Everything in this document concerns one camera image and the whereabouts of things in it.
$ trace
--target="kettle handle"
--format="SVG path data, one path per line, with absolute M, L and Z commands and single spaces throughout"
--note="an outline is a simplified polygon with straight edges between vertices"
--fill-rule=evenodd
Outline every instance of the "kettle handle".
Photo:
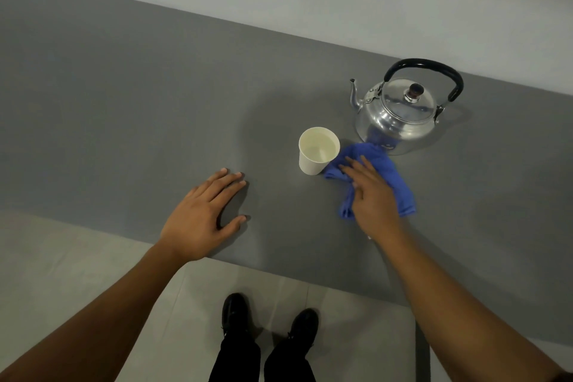
M 429 59 L 410 58 L 399 60 L 386 71 L 384 82 L 390 81 L 392 76 L 403 68 L 426 68 L 427 70 L 437 71 L 438 73 L 448 76 L 455 82 L 455 88 L 452 89 L 448 95 L 449 102 L 453 102 L 463 91 L 463 79 L 460 73 L 452 67 L 448 67 L 446 64 Z

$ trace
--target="white paper cup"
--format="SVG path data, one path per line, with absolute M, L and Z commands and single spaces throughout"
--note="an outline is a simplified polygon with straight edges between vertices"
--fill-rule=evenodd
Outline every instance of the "white paper cup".
M 298 166 L 308 175 L 317 175 L 340 152 L 340 141 L 324 127 L 306 130 L 298 140 Z

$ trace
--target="shoe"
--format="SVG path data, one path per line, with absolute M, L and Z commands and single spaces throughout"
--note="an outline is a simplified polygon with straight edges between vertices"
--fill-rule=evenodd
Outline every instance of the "shoe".
M 288 333 L 288 339 L 296 344 L 297 349 L 306 356 L 315 341 L 319 330 L 319 314 L 312 308 L 307 308 L 295 317 Z
M 221 322 L 223 335 L 227 335 L 229 330 L 248 332 L 249 307 L 241 293 L 233 293 L 227 296 L 223 304 Z

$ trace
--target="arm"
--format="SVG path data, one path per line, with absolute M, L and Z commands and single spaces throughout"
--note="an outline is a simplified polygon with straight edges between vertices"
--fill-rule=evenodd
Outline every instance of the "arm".
M 0 381 L 115 380 L 155 301 L 177 270 L 206 256 L 246 220 L 238 216 L 222 229 L 216 225 L 223 207 L 245 186 L 243 181 L 231 184 L 240 177 L 222 169 L 191 190 L 141 261 L 6 368 Z
M 392 189 L 362 157 L 353 180 L 358 225 L 383 249 L 412 312 L 454 381 L 548 382 L 563 370 L 450 277 L 402 228 Z

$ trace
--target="blue towel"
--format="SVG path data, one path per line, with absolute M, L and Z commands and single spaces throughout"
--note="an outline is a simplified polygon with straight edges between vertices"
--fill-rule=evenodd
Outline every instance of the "blue towel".
M 406 185 L 394 162 L 386 154 L 384 147 L 379 147 L 374 144 L 354 144 L 344 148 L 340 154 L 327 166 L 324 170 L 325 178 L 336 178 L 338 180 L 352 181 L 345 173 L 343 173 L 338 165 L 347 165 L 345 157 L 351 157 L 355 160 L 360 160 L 363 155 L 367 158 L 372 166 L 376 168 L 378 173 L 385 179 L 388 186 L 394 191 L 396 203 L 398 205 L 398 214 L 400 217 L 411 215 L 416 212 L 414 204 L 414 194 Z M 338 214 L 344 219 L 354 219 L 354 212 L 352 211 L 352 202 L 354 201 L 354 187 L 349 185 L 348 193 L 338 209 Z

